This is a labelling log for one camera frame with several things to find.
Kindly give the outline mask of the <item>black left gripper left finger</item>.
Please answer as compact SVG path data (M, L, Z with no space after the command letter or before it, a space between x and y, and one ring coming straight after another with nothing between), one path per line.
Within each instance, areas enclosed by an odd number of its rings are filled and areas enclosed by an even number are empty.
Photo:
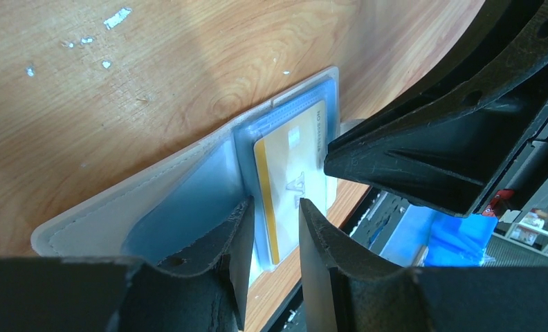
M0 331L241 331L254 200L157 264L139 257L1 257Z

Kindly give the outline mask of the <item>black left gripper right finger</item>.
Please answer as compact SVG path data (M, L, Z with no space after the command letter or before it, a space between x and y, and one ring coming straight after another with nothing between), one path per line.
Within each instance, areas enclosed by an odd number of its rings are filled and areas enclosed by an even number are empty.
M548 331L548 266L401 267L300 200L308 331Z

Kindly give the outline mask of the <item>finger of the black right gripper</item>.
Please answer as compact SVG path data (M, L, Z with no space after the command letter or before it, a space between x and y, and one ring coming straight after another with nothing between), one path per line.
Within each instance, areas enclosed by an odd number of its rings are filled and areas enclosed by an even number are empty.
M548 203L548 62L491 62L335 139L325 173L453 216Z
M548 1L486 1L448 54L368 123L489 117L548 123Z

